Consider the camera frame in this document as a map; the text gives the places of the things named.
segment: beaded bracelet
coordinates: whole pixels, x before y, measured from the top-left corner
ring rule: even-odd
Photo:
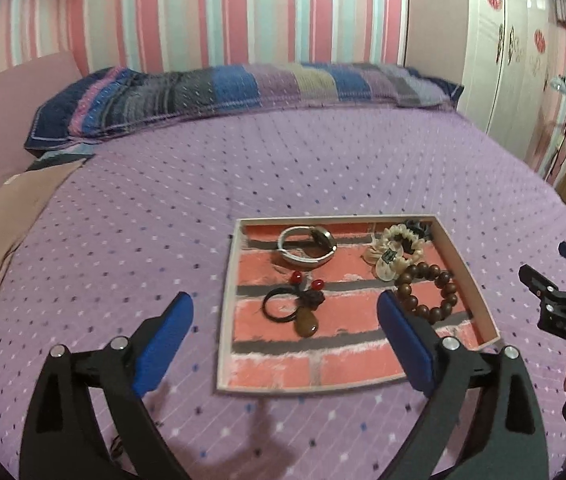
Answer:
[[[441,290],[441,306],[429,308],[427,305],[419,304],[419,298],[412,294],[412,280],[415,278],[424,278],[434,282],[434,285]],[[396,295],[401,301],[401,305],[408,312],[412,312],[415,316],[423,317],[430,324],[443,321],[452,314],[452,309],[458,303],[457,285],[452,283],[452,273],[448,270],[441,270],[438,265],[429,266],[425,262],[418,265],[407,267],[396,279]]]

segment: brick pattern tray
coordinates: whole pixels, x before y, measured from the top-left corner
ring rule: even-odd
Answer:
[[[394,282],[383,282],[362,259],[373,233],[380,234],[403,216],[241,219],[234,230],[225,282],[218,352],[217,388],[250,393],[329,392],[378,384],[404,377],[394,352],[379,328],[378,295]],[[459,301],[452,315],[435,325],[439,335],[455,335],[468,348],[481,349],[500,336],[478,287],[435,216],[419,220],[432,226],[434,241],[424,260],[454,273]],[[300,338],[293,323],[267,320],[261,302],[275,286],[287,283],[295,268],[276,250],[279,233],[291,225],[324,225],[339,245],[325,265],[304,271],[305,286],[323,279],[325,303],[315,312],[316,334]],[[439,289],[427,281],[412,284],[429,306],[441,302]],[[292,296],[276,296],[269,310],[285,316]]]

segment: white wardrobe door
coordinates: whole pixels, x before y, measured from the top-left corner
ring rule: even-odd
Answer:
[[[487,132],[509,152],[515,150],[510,139],[526,64],[528,1],[505,0],[505,45],[496,102]]]
[[[504,56],[504,0],[469,0],[468,44],[463,71],[465,90],[457,110],[487,131]]]
[[[548,68],[548,23],[550,20],[548,0],[530,0],[528,9],[528,32],[526,35],[526,58],[519,106],[510,134],[506,141],[510,152],[523,159],[528,150],[543,99],[543,89]]]

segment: polka dot bed sheet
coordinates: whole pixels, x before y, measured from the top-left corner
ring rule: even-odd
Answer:
[[[50,347],[100,348],[179,290],[191,333],[145,403],[195,479],[375,479],[425,398],[407,383],[316,397],[215,394],[223,279],[237,218],[434,213],[521,349],[551,470],[566,455],[566,342],[536,328],[518,281],[531,264],[566,290],[566,206],[452,112],[272,111],[169,126],[102,144],[58,189],[0,288],[0,461],[18,474],[32,388]],[[108,445],[115,437],[94,394]],[[469,413],[462,414],[462,424]],[[453,463],[453,436],[439,468]]]

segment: metal screw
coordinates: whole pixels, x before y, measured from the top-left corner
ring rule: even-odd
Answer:
[[[65,353],[65,347],[63,345],[53,346],[52,349],[49,351],[49,354],[52,357],[60,357],[64,353]]]
[[[127,346],[128,343],[128,339],[125,336],[118,336],[115,337],[114,339],[112,339],[112,341],[109,343],[109,345],[114,349],[114,350],[122,350]]]
[[[443,338],[443,347],[447,348],[448,350],[457,350],[461,346],[461,343],[458,342],[456,337],[444,337]]]
[[[510,359],[516,359],[519,357],[519,351],[514,346],[506,346],[503,353],[505,353],[505,356]]]

